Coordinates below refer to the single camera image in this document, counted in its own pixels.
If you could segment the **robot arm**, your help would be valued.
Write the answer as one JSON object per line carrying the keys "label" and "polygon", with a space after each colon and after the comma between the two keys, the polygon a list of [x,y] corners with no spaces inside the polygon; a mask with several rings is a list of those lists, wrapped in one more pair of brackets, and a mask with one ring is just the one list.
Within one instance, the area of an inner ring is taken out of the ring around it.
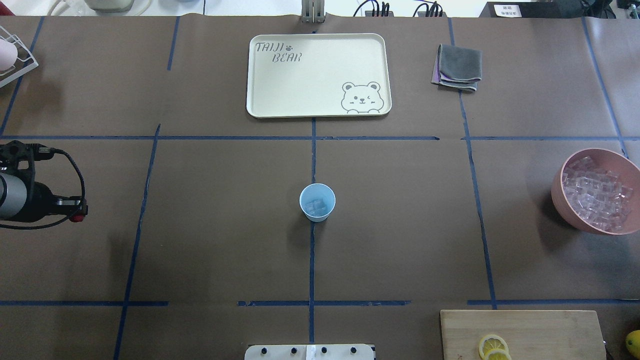
{"label": "robot arm", "polygon": [[36,223],[46,216],[69,216],[80,223],[89,214],[87,201],[81,196],[54,194],[40,182],[30,182],[6,173],[1,174],[0,218],[14,223]]}

